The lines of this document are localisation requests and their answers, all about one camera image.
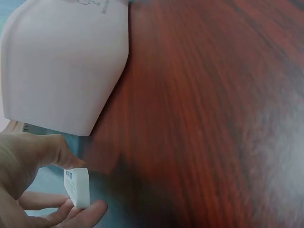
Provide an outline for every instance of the small white box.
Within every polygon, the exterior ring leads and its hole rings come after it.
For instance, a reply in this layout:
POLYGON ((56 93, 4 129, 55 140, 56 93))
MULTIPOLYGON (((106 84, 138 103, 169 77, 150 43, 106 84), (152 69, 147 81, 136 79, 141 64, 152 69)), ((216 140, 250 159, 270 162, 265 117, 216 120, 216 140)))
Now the small white box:
POLYGON ((85 209, 90 206, 90 181, 87 168, 64 170, 64 186, 74 206, 85 209))

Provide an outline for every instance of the table surface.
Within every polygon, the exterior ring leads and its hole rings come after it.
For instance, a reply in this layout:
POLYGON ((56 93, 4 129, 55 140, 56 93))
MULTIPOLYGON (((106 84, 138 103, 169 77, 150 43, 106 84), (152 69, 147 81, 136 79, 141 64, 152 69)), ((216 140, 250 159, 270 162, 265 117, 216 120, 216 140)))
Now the table surface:
POLYGON ((303 227, 303 51, 303 0, 132 4, 84 152, 132 227, 303 227))

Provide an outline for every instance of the hand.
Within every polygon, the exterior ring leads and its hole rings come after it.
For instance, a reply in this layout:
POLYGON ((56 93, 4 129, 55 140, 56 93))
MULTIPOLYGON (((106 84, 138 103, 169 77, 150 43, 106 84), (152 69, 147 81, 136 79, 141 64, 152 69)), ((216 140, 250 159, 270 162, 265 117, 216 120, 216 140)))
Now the hand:
POLYGON ((49 164, 71 169, 84 162, 72 154, 60 135, 0 134, 0 227, 92 228, 105 214, 103 201, 79 210, 68 196, 25 192, 38 168, 49 164), (44 217, 28 216, 24 211, 44 208, 58 210, 44 217))

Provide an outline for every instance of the light blue surface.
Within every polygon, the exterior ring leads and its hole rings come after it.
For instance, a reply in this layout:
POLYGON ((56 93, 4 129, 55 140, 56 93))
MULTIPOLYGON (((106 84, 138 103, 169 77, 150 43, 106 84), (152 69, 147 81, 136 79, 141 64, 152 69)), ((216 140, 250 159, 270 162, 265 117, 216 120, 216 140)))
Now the light blue surface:
MULTIPOLYGON (((0 0, 0 33, 3 25, 7 21, 9 15, 21 5, 25 0, 0 0)), ((48 129, 39 128, 29 125, 27 132, 34 134, 52 134, 58 133, 48 129)), ((63 134, 67 140, 70 149, 74 154, 80 158, 83 156, 83 148, 90 141, 89 137, 77 137, 74 135, 63 134)), ((125 213, 123 206, 112 196, 105 185, 103 184, 107 177, 101 177, 98 174, 90 174, 90 196, 91 201, 97 199, 105 200, 108 203, 108 212, 104 218, 96 225, 96 227, 103 228, 124 228, 133 227, 129 216, 125 213)), ((62 193, 66 194, 66 190, 63 185, 63 171, 55 166, 45 167, 39 170, 36 179, 32 185, 28 188, 32 191, 42 191, 48 193, 62 193)), ((29 215, 39 216, 45 215, 56 209, 45 209, 41 211, 28 211, 29 215)))

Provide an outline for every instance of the red-brown wooden surface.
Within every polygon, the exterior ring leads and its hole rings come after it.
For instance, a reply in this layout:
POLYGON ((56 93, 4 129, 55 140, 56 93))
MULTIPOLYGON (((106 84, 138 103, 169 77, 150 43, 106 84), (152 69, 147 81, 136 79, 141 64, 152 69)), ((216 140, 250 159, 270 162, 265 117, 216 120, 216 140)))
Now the red-brown wooden surface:
POLYGON ((304 227, 304 1, 135 1, 92 138, 133 227, 304 227))

